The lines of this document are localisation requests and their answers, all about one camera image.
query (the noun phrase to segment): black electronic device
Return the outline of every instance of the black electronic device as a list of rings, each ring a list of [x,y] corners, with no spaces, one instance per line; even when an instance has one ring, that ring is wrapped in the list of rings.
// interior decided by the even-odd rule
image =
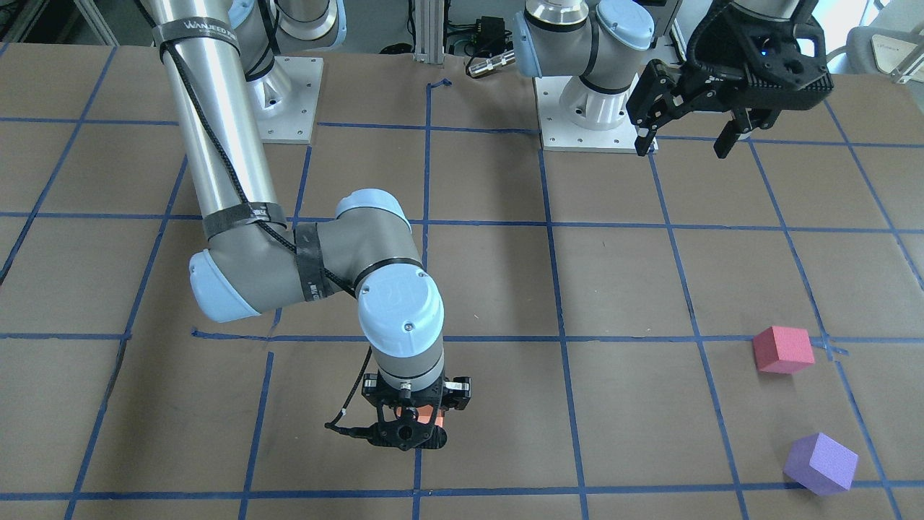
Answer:
[[[690,36],[687,62],[652,60],[626,103],[646,155],[665,124],[693,111],[731,112],[713,149],[725,158],[742,137],[773,126],[783,110],[808,110],[833,90],[824,31],[800,0],[787,19],[715,0]]]
[[[471,38],[475,46],[475,56],[499,56],[507,47],[504,19],[481,17],[475,20],[475,35]]]

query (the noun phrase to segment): purple foam cube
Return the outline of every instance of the purple foam cube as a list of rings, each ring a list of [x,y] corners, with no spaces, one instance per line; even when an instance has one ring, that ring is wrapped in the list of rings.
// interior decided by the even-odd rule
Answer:
[[[793,442],[783,472],[816,495],[850,490],[859,456],[823,433]]]

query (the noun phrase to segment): red foam cube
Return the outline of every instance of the red foam cube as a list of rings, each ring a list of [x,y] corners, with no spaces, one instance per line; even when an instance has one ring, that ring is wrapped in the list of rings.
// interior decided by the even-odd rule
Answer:
[[[754,337],[754,358],[760,372],[777,374],[795,374],[815,364],[807,330],[775,325]]]

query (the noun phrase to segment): black cable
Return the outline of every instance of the black cable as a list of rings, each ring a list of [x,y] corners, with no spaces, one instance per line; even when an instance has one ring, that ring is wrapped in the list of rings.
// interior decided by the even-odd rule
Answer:
[[[729,72],[719,71],[715,65],[699,61],[696,56],[696,48],[699,44],[699,38],[702,37],[707,27],[712,25],[733,2],[734,0],[723,0],[711,13],[707,14],[706,18],[704,18],[703,21],[696,26],[696,29],[693,30],[693,34],[690,35],[690,40],[687,43],[687,63],[692,68],[698,68],[699,70],[708,72],[710,75],[723,80],[742,80],[744,77],[741,75],[732,75]]]
[[[280,15],[280,13],[282,13],[282,9],[281,9],[281,8],[277,8],[277,9],[276,9],[276,19],[273,20],[273,32],[274,32],[274,34],[275,34],[276,31],[279,30],[279,15]],[[262,74],[262,73],[263,73],[262,70],[261,70],[260,72],[256,73],[256,74],[255,74],[254,72],[256,71],[257,67],[260,66],[260,63],[263,62],[263,59],[266,57],[266,55],[270,54],[270,51],[271,51],[271,50],[273,50],[273,44],[272,44],[269,40],[267,40],[267,41],[266,41],[266,48],[263,49],[263,54],[260,55],[260,59],[258,59],[258,60],[256,61],[256,63],[253,64],[253,67],[251,67],[250,70],[248,70],[247,72],[244,73],[244,81],[253,81],[253,80],[256,80],[256,79],[259,78],[259,77],[262,77],[262,75],[263,75],[263,74]]]
[[[362,376],[366,373],[366,367],[369,366],[369,359],[371,357],[372,345],[369,345],[369,350],[366,351],[366,360],[362,362],[362,368],[359,369],[359,374],[356,376],[356,382],[353,383],[353,389],[349,391],[349,395],[347,395],[346,401],[344,401],[344,405],[340,407],[340,412],[337,413],[337,417],[334,417],[334,420],[329,423],[324,423],[324,427],[327,429],[332,429],[339,434],[347,435],[347,430],[349,430],[349,428],[339,427],[337,423],[340,422],[340,419],[342,419],[344,415],[347,414],[347,407],[349,406],[349,402],[353,400],[353,395],[356,393],[356,389],[359,388],[359,383],[362,382]]]

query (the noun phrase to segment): velcro strap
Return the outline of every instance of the velcro strap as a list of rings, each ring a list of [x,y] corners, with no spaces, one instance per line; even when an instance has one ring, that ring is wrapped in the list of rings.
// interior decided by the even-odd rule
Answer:
[[[237,53],[240,54],[240,46],[237,43],[237,35],[231,27],[220,19],[210,19],[205,17],[190,17],[185,19],[175,19],[162,23],[153,29],[154,44],[160,49],[161,55],[164,53],[164,44],[176,40],[185,40],[187,38],[214,38],[234,45]]]
[[[247,226],[259,220],[286,227],[286,213],[281,205],[253,202],[233,205],[207,215],[202,219],[202,226],[205,228],[205,237],[211,240],[218,233]]]
[[[336,289],[325,274],[317,223],[302,222],[295,226],[295,247],[298,279],[305,301],[317,302],[334,294]]]

